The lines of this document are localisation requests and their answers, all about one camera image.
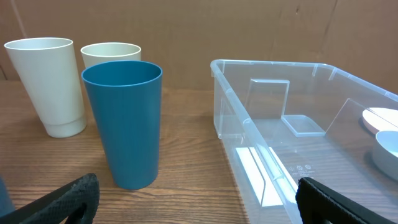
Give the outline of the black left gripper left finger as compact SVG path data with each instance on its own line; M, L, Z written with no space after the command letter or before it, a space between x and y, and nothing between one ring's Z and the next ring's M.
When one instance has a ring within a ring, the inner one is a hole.
M92 224L100 200L94 173L86 174L1 217L1 223Z

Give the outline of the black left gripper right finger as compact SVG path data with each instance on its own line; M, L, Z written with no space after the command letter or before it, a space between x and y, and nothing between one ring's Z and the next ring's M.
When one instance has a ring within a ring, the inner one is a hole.
M393 224L310 177L298 181L295 199L303 224Z

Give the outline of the pink plate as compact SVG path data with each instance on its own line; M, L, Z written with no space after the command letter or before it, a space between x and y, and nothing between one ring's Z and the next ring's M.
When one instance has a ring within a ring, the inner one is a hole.
M368 108L362 112L362 121L373 134L380 131L397 131L397 110Z

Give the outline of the grey green bowl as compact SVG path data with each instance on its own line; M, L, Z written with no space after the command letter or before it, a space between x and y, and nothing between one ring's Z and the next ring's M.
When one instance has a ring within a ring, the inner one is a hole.
M397 131L379 131L376 134L372 159L383 173L397 180Z

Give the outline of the clear plastic storage bin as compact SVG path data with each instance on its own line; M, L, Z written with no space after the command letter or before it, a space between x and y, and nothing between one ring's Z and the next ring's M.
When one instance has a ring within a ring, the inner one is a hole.
M213 123L250 223L300 223L295 195L311 177L397 221L397 182L373 163L363 113L397 95L324 63L218 59Z

